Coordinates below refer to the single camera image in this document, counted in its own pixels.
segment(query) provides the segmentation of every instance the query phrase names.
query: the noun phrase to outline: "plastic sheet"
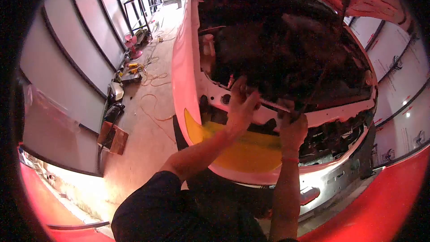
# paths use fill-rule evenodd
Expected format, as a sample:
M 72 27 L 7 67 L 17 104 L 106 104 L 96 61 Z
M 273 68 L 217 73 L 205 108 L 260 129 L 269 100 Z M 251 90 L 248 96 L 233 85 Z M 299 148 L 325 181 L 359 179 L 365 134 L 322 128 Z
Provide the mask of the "plastic sheet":
M 80 131 L 79 122 L 70 118 L 67 115 L 67 109 L 56 103 L 54 100 L 47 97 L 43 92 L 37 89 L 34 85 L 27 86 L 25 95 L 25 114 L 31 110 L 32 107 L 37 105 L 40 110 L 43 110 L 46 115 L 51 117 L 63 128 L 68 129 L 73 133 Z

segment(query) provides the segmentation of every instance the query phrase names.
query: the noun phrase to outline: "engine bay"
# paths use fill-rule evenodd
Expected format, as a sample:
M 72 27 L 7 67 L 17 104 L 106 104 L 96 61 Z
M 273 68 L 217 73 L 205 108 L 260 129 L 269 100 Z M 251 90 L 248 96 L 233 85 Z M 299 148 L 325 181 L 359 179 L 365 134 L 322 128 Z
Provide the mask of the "engine bay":
M 245 75 L 263 99 L 292 100 L 298 110 L 307 101 L 305 112 L 369 99 L 370 66 L 346 29 L 335 40 L 335 12 L 316 13 L 298 0 L 202 1 L 201 67 L 213 81 L 228 86 L 230 78 Z
M 295 110 L 305 106 L 304 112 L 370 99 L 369 62 L 345 27 L 336 24 L 338 15 L 323 3 L 199 0 L 198 11 L 201 71 L 220 87 L 228 90 L 244 75 L 247 85 L 258 89 L 264 100 L 292 100 Z M 323 71 L 325 76 L 317 85 Z M 208 106 L 202 98 L 204 117 L 225 124 L 227 113 Z M 309 128 L 299 151 L 299 165 L 337 159 L 363 134 L 372 118 L 373 111 L 364 110 L 347 121 Z M 275 127 L 272 119 L 264 125 L 252 124 L 248 131 L 278 135 Z

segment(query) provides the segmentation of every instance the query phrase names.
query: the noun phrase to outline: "bolt hole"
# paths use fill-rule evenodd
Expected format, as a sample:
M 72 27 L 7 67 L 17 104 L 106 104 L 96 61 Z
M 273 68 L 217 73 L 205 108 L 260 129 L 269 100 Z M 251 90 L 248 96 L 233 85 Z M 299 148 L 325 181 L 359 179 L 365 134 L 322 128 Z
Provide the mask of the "bolt hole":
M 230 103 L 230 98 L 231 98 L 231 95 L 229 95 L 229 94 L 225 94 L 225 95 L 223 95 L 223 96 L 221 97 L 221 102 L 222 102 L 224 105 L 228 105 L 228 103 Z

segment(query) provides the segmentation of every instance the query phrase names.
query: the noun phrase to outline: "black shirt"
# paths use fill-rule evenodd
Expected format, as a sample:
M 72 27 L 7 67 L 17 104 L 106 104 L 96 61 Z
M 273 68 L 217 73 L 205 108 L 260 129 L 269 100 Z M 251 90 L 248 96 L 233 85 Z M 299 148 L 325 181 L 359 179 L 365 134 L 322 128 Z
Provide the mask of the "black shirt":
M 190 196 L 192 192 L 181 191 L 178 176 L 169 171 L 156 173 L 116 210 L 111 224 L 115 240 L 267 241 L 258 222 L 243 208 L 234 207 L 234 217 L 222 215 L 224 221 L 211 220 L 218 216 L 215 210 L 199 213 L 199 205 Z M 211 209 L 210 204 L 203 207 Z

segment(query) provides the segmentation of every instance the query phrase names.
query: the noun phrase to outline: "concrete floor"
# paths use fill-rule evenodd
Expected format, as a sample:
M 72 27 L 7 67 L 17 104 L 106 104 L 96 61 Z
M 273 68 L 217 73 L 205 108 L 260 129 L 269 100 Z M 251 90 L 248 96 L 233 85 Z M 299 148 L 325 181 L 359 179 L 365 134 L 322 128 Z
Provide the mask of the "concrete floor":
M 155 79 L 153 85 L 171 81 L 173 38 L 184 11 L 176 8 L 176 4 L 171 4 L 156 13 L 155 19 L 161 27 L 153 33 L 153 41 L 158 35 L 166 41 L 156 44 L 153 58 L 158 59 L 147 67 L 147 72 L 150 75 L 166 73 L 167 77 Z M 155 44 L 151 46 L 143 49 L 144 54 L 136 62 L 145 64 Z M 56 189 L 101 220 L 112 220 L 121 202 L 145 184 L 177 151 L 172 119 L 157 120 L 175 114 L 171 83 L 157 87 L 129 85 L 125 88 L 123 104 L 125 113 L 118 126 L 129 133 L 129 137 L 123 155 L 107 153 L 103 156 L 103 178 L 48 166 L 48 170 L 57 177 Z

